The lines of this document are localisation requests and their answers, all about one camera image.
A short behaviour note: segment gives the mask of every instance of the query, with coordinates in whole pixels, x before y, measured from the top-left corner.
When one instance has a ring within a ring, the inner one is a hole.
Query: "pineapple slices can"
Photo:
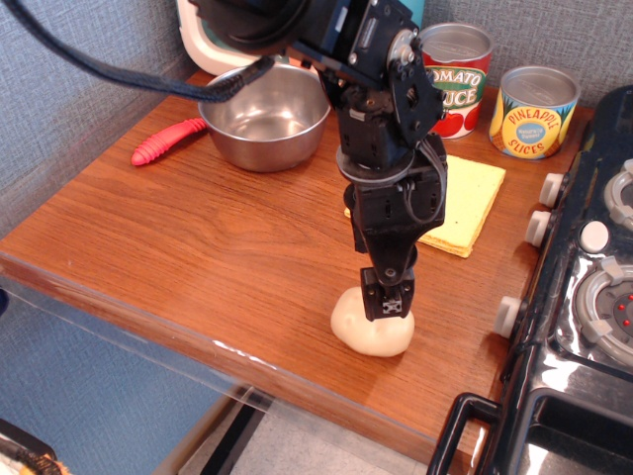
[[[490,138],[503,153],[538,159],[556,153],[567,134],[581,86],[552,67],[522,66],[501,78]]]

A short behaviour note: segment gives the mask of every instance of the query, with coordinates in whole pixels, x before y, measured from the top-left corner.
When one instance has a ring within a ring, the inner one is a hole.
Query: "gray fabric wall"
[[[49,444],[75,475],[154,473],[234,384],[2,276],[0,287],[10,293],[0,418]]]
[[[64,42],[112,64],[186,78],[194,71],[174,0],[27,0]],[[28,35],[0,5],[0,238],[162,97],[100,81]]]
[[[594,107],[608,91],[633,83],[631,0],[426,0],[422,26],[464,22],[482,27],[496,47],[488,84],[517,66],[572,71],[580,103]]]

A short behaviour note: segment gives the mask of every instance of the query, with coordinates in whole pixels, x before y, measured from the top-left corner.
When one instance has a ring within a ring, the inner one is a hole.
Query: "can label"
[[[565,139],[576,104],[559,108],[535,107],[499,91],[490,138],[503,153],[519,158],[544,158],[558,151]]]
[[[479,118],[486,74],[480,69],[429,66],[433,83],[444,91],[444,119],[432,129],[444,138],[462,137],[471,132]]]

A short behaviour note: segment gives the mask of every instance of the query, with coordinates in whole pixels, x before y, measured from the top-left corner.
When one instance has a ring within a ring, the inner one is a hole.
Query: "oven door handle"
[[[474,419],[489,424],[492,432],[493,426],[499,420],[500,407],[500,404],[477,394],[464,393],[459,395],[446,418],[444,429],[437,441],[426,475],[447,474],[466,422]]]

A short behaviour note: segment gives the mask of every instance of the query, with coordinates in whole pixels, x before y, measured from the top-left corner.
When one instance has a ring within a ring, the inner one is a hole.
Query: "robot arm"
[[[190,0],[229,46],[313,65],[336,111],[337,164],[361,270],[367,319],[405,317],[421,235],[441,226],[446,154],[429,131],[442,92],[422,64],[411,11],[394,0]]]

